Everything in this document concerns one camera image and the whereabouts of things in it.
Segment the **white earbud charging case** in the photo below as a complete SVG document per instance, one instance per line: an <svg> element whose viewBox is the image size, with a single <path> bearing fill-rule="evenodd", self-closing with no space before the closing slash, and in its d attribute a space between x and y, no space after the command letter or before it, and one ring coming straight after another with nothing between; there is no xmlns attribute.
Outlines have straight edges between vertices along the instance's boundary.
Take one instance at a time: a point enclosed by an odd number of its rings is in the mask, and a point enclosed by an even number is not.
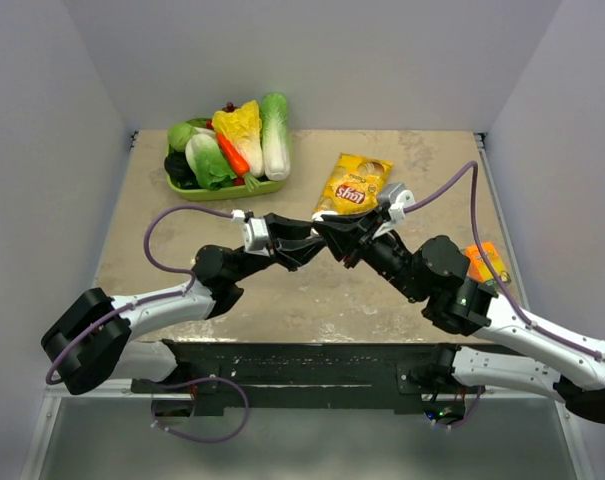
<svg viewBox="0 0 605 480"><path fill-rule="evenodd" d="M311 220L313 222L323 221L325 217L336 216L337 212L332 210L318 211L312 214Z"/></svg>

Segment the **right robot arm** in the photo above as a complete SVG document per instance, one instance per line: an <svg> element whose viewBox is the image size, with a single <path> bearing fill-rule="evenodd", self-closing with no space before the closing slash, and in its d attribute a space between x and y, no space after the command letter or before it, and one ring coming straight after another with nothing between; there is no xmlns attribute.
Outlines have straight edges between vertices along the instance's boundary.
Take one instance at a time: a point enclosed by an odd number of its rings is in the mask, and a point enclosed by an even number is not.
<svg viewBox="0 0 605 480"><path fill-rule="evenodd" d="M445 235L410 252L378 211L319 214L313 227L347 268L365 262L435 327L507 348L505 354L440 344L431 363L413 368L410 382L448 393L495 386L553 399L574 415L605 424L605 341L517 312L508 298L468 277L468 259Z"/></svg>

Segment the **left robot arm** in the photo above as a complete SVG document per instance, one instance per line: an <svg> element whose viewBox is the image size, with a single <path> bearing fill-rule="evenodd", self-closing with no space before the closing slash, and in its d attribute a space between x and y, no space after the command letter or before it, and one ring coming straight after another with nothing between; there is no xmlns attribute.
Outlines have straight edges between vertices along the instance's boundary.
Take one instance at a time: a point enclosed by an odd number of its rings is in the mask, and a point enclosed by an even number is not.
<svg viewBox="0 0 605 480"><path fill-rule="evenodd" d="M241 224L243 246L201 247L194 265L179 271L186 282L130 296L109 296L100 287L83 292L41 339L51 362L47 384L62 383L69 393L81 395L110 378L140 377L144 363L134 340L222 315L241 298L240 281L272 265L294 272L325 246L307 221L275 214L253 217L240 210L228 217Z"/></svg>

